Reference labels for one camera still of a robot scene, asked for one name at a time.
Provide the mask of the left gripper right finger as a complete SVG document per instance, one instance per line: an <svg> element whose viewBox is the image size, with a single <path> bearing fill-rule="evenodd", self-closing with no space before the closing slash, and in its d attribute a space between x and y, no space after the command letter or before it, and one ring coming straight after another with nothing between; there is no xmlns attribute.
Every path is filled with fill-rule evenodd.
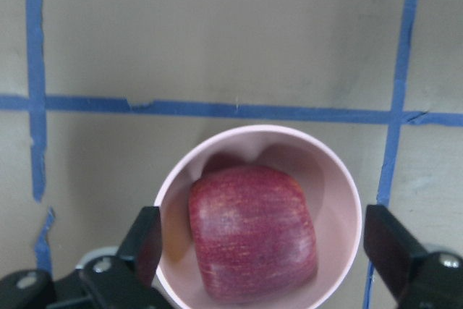
<svg viewBox="0 0 463 309"><path fill-rule="evenodd" d="M397 308L461 308L462 256L427 250L383 205L368 205L363 247Z"/></svg>

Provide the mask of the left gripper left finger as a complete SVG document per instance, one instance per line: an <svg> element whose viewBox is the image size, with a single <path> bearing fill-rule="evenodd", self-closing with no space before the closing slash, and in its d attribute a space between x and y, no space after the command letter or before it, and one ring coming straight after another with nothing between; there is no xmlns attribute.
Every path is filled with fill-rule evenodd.
<svg viewBox="0 0 463 309"><path fill-rule="evenodd" d="M153 287L162 254L159 208L140 210L113 255L96 255L64 278L26 269L1 279L2 308L169 308Z"/></svg>

